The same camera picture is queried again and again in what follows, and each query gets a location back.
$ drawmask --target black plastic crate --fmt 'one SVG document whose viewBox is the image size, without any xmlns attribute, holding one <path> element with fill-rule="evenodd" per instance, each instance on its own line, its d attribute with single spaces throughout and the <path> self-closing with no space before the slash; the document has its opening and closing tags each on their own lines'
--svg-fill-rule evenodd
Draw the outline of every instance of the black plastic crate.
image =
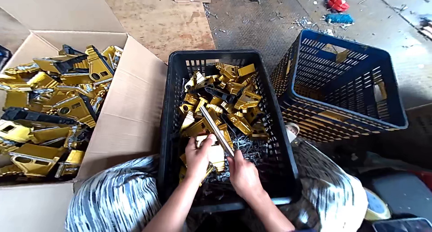
<svg viewBox="0 0 432 232">
<path fill-rule="evenodd" d="M 384 50 L 302 30 L 271 75 L 284 120 L 316 142 L 406 128 L 391 62 Z"/>
<path fill-rule="evenodd" d="M 181 138 L 181 119 L 178 107 L 183 103 L 184 84 L 194 71 L 203 75 L 218 74 L 215 62 L 238 65 L 254 64 L 257 71 L 257 94 L 262 96 L 259 107 L 266 113 L 262 121 L 270 135 L 265 164 L 258 167 L 264 189 L 276 205 L 287 204 L 298 198 L 301 185 L 291 145 L 288 141 L 276 95 L 264 69 L 261 54 L 254 50 L 203 50 L 177 51 L 169 56 L 165 98 L 160 125 L 161 146 L 158 174 L 159 199 L 164 203 L 178 185 L 181 166 L 180 154 L 184 152 L 188 138 Z M 231 186 L 226 182 L 214 182 L 211 186 Z M 191 212 L 218 212 L 242 209 L 246 205 L 239 196 L 224 196 L 220 200 L 194 200 Z"/>
</svg>

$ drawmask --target cardboard box flap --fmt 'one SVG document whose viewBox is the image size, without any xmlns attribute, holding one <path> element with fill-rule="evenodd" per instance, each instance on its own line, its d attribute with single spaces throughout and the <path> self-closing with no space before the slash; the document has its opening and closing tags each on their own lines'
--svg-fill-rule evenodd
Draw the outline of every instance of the cardboard box flap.
<svg viewBox="0 0 432 232">
<path fill-rule="evenodd" d="M 0 0 L 0 7 L 29 30 L 125 32 L 105 0 Z"/>
</svg>

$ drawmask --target person's right hand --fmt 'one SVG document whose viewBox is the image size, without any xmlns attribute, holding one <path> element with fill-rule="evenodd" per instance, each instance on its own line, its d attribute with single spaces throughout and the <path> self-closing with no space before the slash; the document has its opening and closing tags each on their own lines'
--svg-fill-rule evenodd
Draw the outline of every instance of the person's right hand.
<svg viewBox="0 0 432 232">
<path fill-rule="evenodd" d="M 235 191 L 247 202 L 265 193 L 253 163 L 245 160 L 240 150 L 235 151 L 234 159 L 227 158 L 230 165 L 230 181 Z"/>
</svg>

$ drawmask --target metal rod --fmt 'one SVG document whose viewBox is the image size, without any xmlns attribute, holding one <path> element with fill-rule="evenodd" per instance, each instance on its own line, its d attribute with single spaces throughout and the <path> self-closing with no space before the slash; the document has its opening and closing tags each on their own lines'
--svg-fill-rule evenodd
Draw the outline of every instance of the metal rod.
<svg viewBox="0 0 432 232">
<path fill-rule="evenodd" d="M 225 149 L 226 152 L 231 157 L 234 157 L 234 152 L 232 151 L 230 145 L 226 141 L 225 137 L 220 133 L 219 128 L 216 126 L 216 123 L 213 121 L 212 117 L 210 117 L 210 114 L 206 110 L 204 106 L 200 107 L 200 111 L 202 113 L 202 117 L 204 117 L 207 122 L 210 124 L 210 128 L 212 129 L 213 133 L 216 135 L 217 140 L 222 144 L 222 147 Z"/>
</svg>

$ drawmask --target black and white patterned fabric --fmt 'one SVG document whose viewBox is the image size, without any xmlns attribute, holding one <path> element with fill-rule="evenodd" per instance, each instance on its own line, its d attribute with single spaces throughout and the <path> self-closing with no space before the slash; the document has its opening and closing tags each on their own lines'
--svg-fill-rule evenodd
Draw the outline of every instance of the black and white patterned fabric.
<svg viewBox="0 0 432 232">
<path fill-rule="evenodd" d="M 357 231 L 368 206 L 360 181 L 308 142 L 297 140 L 293 152 L 303 185 L 302 196 L 298 202 L 280 207 L 281 211 L 298 229 Z M 70 204 L 66 230 L 142 231 L 161 207 L 154 178 L 156 160 L 157 156 L 134 159 L 85 181 Z M 256 217 L 250 220 L 251 225 L 259 223 Z"/>
</svg>

